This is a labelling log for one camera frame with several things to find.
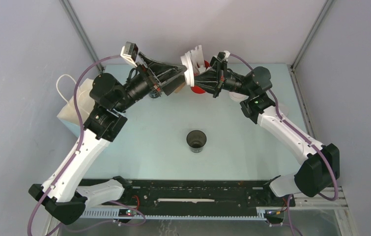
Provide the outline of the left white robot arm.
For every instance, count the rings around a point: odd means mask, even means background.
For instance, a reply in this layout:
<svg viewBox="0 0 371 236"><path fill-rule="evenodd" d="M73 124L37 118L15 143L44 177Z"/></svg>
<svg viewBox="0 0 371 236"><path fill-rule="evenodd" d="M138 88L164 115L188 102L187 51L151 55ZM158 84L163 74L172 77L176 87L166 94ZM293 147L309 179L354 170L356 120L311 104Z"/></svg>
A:
<svg viewBox="0 0 371 236"><path fill-rule="evenodd" d="M110 201L121 205L131 201L131 185L120 176L92 186L80 186L80 182L126 124L123 113L127 109L150 93L169 95L182 83L194 82L190 53L181 57L181 64L163 63L150 59L136 44L127 42L119 56L132 66L126 82L122 84L109 73L93 80L89 93L94 101L91 112L83 119L76 109L78 140L52 176L29 189L37 204L64 225L74 223L87 208Z"/></svg>

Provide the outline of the light blue paper bag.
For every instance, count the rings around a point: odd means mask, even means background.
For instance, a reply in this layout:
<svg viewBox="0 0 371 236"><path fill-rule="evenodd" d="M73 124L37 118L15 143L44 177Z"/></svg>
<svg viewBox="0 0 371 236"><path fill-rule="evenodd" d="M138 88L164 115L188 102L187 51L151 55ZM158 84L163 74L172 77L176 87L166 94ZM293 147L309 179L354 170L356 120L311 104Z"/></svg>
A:
<svg viewBox="0 0 371 236"><path fill-rule="evenodd" d="M65 98L65 96L59 90L59 82L63 77L70 78L74 83L76 80L68 75L63 74L61 75L56 82L56 90L61 98L65 101L64 107L60 110L57 115L57 118L76 136L79 137L80 135L80 123L79 119L75 110L74 106L74 97L72 96L69 100ZM78 87L77 90L77 106L79 109L79 113L82 118L82 123L86 121L89 117L90 112L94 106L94 100L89 96L90 91L92 90L93 80L92 79L85 79L81 85Z"/></svg>

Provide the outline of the black paper coffee cup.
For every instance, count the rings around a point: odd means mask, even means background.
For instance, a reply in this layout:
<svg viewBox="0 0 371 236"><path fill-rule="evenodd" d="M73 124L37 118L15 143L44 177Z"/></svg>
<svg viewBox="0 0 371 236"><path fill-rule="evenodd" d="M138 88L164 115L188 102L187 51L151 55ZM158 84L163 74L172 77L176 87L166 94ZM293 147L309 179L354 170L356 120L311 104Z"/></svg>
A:
<svg viewBox="0 0 371 236"><path fill-rule="evenodd" d="M155 99L160 97L160 94L158 92L150 92L149 97Z"/></svg>

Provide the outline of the white plastic cup lid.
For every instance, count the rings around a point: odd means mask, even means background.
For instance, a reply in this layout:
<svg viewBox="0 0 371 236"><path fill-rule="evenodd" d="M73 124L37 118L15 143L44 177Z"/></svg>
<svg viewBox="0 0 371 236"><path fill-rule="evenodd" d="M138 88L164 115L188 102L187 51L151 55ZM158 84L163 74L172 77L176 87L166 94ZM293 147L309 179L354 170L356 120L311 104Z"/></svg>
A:
<svg viewBox="0 0 371 236"><path fill-rule="evenodd" d="M236 93L236 92L229 92L229 96L235 102L241 102L241 101L244 101L248 98L247 95L239 94L239 93Z"/></svg>

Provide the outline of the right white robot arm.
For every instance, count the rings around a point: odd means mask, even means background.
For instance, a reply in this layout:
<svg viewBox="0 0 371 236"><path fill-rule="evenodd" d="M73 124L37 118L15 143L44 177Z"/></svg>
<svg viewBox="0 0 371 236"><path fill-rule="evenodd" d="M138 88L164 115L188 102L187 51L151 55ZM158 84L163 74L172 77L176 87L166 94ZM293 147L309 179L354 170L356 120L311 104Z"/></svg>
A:
<svg viewBox="0 0 371 236"><path fill-rule="evenodd" d="M233 72L228 67L228 51L219 52L209 67L199 74L187 72L186 82L218 97L226 90L246 96L241 111L254 124L276 137L294 155L300 164L294 174L277 176L266 184L263 200L276 205L284 196L303 193L308 197L320 195L334 201L338 198L337 180L340 177L340 151L334 144L324 145L297 127L280 110L276 95L271 91L271 73L263 67L250 68L247 75Z"/></svg>

